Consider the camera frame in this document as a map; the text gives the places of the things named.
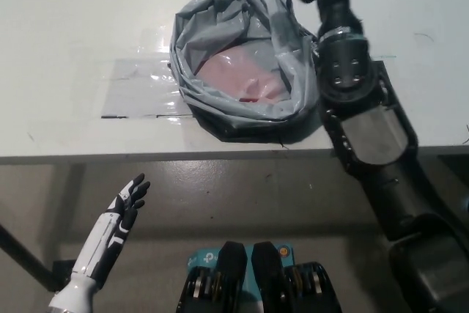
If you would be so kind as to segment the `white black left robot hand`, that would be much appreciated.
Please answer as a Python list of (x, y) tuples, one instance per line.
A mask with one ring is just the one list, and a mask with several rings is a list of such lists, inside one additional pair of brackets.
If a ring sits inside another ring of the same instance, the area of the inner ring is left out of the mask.
[(48, 304), (48, 312), (93, 311), (94, 296), (103, 288), (144, 206), (150, 182), (144, 174), (132, 179), (100, 215), (73, 266), (70, 280)]

